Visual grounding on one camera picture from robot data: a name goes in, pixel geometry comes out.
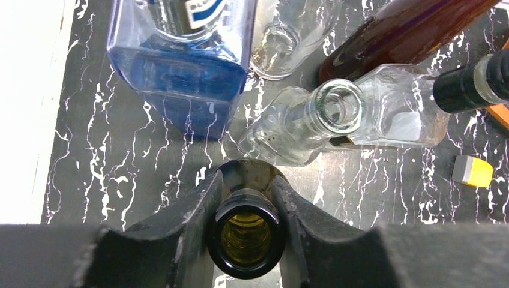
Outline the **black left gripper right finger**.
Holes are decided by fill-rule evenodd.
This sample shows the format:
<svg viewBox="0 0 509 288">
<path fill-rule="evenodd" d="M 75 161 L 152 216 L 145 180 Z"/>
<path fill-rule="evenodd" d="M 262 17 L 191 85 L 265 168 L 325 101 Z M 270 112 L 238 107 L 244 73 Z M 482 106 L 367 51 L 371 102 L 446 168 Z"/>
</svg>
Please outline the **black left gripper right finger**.
<svg viewBox="0 0 509 288">
<path fill-rule="evenodd" d="M 287 229 L 284 287 L 507 287 L 508 226 L 350 226 L 281 177 L 273 198 Z"/>
</svg>

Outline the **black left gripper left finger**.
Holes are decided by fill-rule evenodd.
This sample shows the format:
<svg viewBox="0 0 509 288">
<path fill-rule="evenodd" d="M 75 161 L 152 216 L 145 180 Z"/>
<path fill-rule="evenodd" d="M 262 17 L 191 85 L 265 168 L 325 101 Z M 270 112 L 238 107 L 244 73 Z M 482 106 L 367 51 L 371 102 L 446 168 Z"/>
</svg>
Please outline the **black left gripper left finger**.
<svg viewBox="0 0 509 288">
<path fill-rule="evenodd" d="M 223 175 L 125 231 L 107 226 L 3 224 L 2 287 L 211 287 L 206 224 Z"/>
</svg>

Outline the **silver capped dark bottle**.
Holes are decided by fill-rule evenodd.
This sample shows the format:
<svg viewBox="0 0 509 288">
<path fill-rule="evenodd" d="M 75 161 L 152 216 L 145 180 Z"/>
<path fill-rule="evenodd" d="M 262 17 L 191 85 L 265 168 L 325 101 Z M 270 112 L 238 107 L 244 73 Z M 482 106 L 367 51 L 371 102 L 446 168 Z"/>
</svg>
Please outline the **silver capped dark bottle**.
<svg viewBox="0 0 509 288">
<path fill-rule="evenodd" d="M 224 163 L 218 171 L 223 191 L 207 225 L 210 256 L 232 277 L 261 277 L 279 262 L 286 245 L 286 225 L 271 188 L 282 173 L 270 163 L 249 158 Z"/>
</svg>

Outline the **clear bottle bottom rack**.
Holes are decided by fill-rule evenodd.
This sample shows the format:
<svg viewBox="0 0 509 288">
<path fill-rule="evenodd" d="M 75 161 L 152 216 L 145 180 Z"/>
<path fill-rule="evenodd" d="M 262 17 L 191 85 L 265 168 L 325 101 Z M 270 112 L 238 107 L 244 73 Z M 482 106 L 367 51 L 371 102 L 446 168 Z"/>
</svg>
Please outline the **clear bottle bottom rack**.
<svg viewBox="0 0 509 288">
<path fill-rule="evenodd" d="M 246 157 L 277 166 L 303 167 L 330 139 L 359 129 L 363 93 L 353 82 L 333 79 L 312 92 L 283 88 L 239 140 Z"/>
</svg>

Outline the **clear bottle rack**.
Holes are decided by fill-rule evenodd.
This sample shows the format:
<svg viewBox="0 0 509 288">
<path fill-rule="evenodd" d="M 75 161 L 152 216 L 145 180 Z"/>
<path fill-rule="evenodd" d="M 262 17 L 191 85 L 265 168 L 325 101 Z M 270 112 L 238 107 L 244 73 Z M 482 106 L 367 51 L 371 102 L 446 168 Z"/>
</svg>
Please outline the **clear bottle rack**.
<svg viewBox="0 0 509 288">
<path fill-rule="evenodd" d="M 440 73 L 383 64 L 336 92 L 326 114 L 354 145 L 423 148 L 445 137 L 450 116 L 508 103 L 508 51 Z"/>
<path fill-rule="evenodd" d="M 363 93 L 353 82 L 333 79 L 312 92 L 283 88 L 239 140 L 246 157 L 277 166 L 303 167 L 330 139 L 359 129 Z"/>
</svg>

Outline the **blue square bottle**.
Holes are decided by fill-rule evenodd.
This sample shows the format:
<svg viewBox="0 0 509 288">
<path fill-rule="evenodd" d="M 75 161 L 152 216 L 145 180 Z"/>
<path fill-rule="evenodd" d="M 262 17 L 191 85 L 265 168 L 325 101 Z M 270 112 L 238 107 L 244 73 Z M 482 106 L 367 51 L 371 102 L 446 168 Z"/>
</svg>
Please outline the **blue square bottle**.
<svg viewBox="0 0 509 288">
<path fill-rule="evenodd" d="M 181 132 L 218 140 L 243 92 L 256 1 L 114 1 L 107 54 Z"/>
</svg>

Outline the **clear glass bottle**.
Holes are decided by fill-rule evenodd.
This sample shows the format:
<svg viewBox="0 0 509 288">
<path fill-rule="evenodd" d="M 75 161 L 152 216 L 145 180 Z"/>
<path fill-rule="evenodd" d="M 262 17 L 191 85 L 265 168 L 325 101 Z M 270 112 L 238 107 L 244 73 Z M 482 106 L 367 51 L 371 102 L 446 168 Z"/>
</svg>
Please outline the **clear glass bottle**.
<svg viewBox="0 0 509 288">
<path fill-rule="evenodd" d="M 250 66 L 266 80 L 290 76 L 331 32 L 343 1 L 258 1 Z"/>
</svg>

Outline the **dark red wine bottle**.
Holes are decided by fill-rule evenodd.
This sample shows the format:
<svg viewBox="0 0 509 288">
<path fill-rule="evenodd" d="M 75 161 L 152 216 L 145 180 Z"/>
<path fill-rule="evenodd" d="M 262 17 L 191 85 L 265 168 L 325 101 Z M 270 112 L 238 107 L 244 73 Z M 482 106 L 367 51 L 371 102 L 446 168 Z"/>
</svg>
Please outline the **dark red wine bottle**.
<svg viewBox="0 0 509 288">
<path fill-rule="evenodd" d="M 484 0 L 391 1 L 325 58 L 318 81 L 354 81 L 382 64 L 419 64 L 496 4 Z"/>
</svg>

